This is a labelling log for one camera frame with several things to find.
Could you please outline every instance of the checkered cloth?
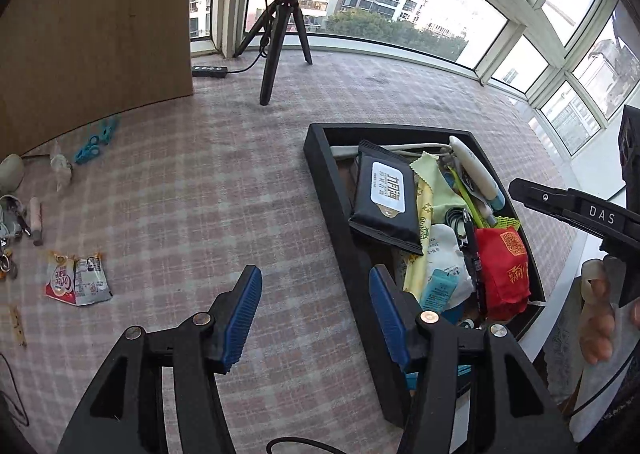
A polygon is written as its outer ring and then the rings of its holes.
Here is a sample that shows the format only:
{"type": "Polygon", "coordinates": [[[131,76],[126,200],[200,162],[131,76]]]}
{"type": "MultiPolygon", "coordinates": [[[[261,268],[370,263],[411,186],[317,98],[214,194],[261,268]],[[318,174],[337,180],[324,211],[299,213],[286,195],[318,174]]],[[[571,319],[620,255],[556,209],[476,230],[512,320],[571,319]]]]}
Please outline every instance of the checkered cloth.
{"type": "MultiPolygon", "coordinates": [[[[0,283],[0,303],[17,304],[28,345],[15,344],[8,312],[0,312],[0,350],[31,419],[24,435],[40,454],[55,452],[128,326],[178,325],[229,290],[246,264],[262,270],[262,299],[240,362],[217,377],[238,453],[264,452],[268,440],[285,435],[351,453],[396,451],[401,430],[382,418],[303,157],[309,123],[470,129],[504,185],[522,176],[562,186],[511,103],[473,80],[344,53],[316,52],[309,67],[296,51],[283,53],[267,107],[258,104],[261,79],[261,65],[224,80],[196,78],[193,97],[124,113],[111,144],[75,167],[66,192],[55,192],[47,160],[26,162],[17,195],[25,203],[41,199],[44,248],[100,250],[113,291],[110,301],[87,307],[46,298],[46,253],[27,239],[14,247],[20,272],[0,283]]],[[[96,130],[62,136],[63,152],[72,157],[96,130]]],[[[549,293],[574,232],[519,204],[516,210],[549,293]]],[[[11,391],[2,365],[0,384],[11,391]]],[[[171,402],[166,423],[170,452],[180,452],[171,402]]]]}

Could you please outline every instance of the green cloth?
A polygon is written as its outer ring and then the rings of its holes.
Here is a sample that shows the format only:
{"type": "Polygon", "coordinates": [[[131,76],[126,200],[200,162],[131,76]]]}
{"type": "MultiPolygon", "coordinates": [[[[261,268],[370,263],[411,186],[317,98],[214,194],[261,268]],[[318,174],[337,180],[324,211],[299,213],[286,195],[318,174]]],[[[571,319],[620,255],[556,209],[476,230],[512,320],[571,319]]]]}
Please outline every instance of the green cloth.
{"type": "Polygon", "coordinates": [[[444,179],[438,168],[437,158],[423,152],[422,156],[410,166],[433,191],[433,216],[431,217],[433,225],[444,223],[444,216],[449,209],[466,208],[465,201],[453,192],[447,180],[444,179]]]}

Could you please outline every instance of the green foliage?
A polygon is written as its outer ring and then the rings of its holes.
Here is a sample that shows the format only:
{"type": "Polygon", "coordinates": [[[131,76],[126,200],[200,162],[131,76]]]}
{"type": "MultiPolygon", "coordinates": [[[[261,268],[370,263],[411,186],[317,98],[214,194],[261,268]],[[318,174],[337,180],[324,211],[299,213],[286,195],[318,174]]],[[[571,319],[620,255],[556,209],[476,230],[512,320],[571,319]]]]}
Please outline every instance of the green foliage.
{"type": "Polygon", "coordinates": [[[455,61],[465,49],[463,37],[444,37],[430,31],[420,31],[405,20],[389,21],[380,14],[353,8],[330,15],[318,33],[348,35],[417,49],[455,61]]]}

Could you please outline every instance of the silver screw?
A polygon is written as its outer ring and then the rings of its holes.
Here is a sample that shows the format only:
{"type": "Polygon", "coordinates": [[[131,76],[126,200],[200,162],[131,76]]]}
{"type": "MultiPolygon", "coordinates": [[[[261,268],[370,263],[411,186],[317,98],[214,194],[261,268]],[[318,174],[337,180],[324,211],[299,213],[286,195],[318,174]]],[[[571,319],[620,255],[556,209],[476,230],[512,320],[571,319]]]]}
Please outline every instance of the silver screw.
{"type": "Polygon", "coordinates": [[[420,318],[427,324],[433,324],[436,323],[440,317],[438,317],[438,314],[434,311],[423,311],[420,313],[420,318]]]}
{"type": "Polygon", "coordinates": [[[209,322],[211,322],[211,315],[208,313],[201,312],[193,316],[193,323],[196,326],[204,326],[205,324],[209,324],[209,322]]]}
{"type": "Polygon", "coordinates": [[[140,335],[142,335],[142,329],[140,329],[138,326],[131,326],[124,332],[124,336],[127,340],[135,340],[140,335]]]}
{"type": "Polygon", "coordinates": [[[489,330],[496,337],[503,337],[507,334],[507,328],[505,328],[502,324],[494,324],[489,328],[489,330]]]}

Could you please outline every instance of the black storage box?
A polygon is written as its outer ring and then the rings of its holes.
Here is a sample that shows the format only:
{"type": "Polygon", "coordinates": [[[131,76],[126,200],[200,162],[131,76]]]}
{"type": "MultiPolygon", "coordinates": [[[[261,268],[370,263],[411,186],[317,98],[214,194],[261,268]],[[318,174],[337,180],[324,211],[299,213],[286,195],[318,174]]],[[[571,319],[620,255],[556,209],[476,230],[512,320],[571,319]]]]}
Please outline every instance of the black storage box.
{"type": "MultiPolygon", "coordinates": [[[[458,137],[466,144],[492,174],[500,187],[506,204],[502,210],[497,212],[497,215],[517,218],[507,190],[500,183],[498,175],[478,142],[468,131],[391,124],[311,124],[306,134],[304,147],[306,162],[314,180],[322,214],[329,230],[344,287],[360,333],[360,340],[367,355],[380,407],[385,419],[399,427],[404,427],[404,422],[409,414],[411,396],[406,387],[404,374],[401,373],[398,365],[391,361],[386,350],[385,339],[380,331],[378,319],[369,297],[369,271],[375,264],[385,264],[387,269],[392,272],[391,250],[389,246],[377,244],[352,233],[349,226],[352,207],[348,184],[344,179],[344,171],[338,169],[330,146],[358,145],[360,140],[369,140],[377,145],[421,142],[448,144],[450,135],[458,137]]],[[[545,295],[540,283],[540,274],[523,228],[520,228],[518,233],[529,255],[529,289],[531,292],[529,300],[544,301],[545,295]]],[[[507,328],[519,340],[542,312],[542,309],[542,306],[528,305],[523,313],[515,316],[509,322],[507,328]]],[[[459,394],[467,389],[468,378],[459,380],[459,394]]]]}

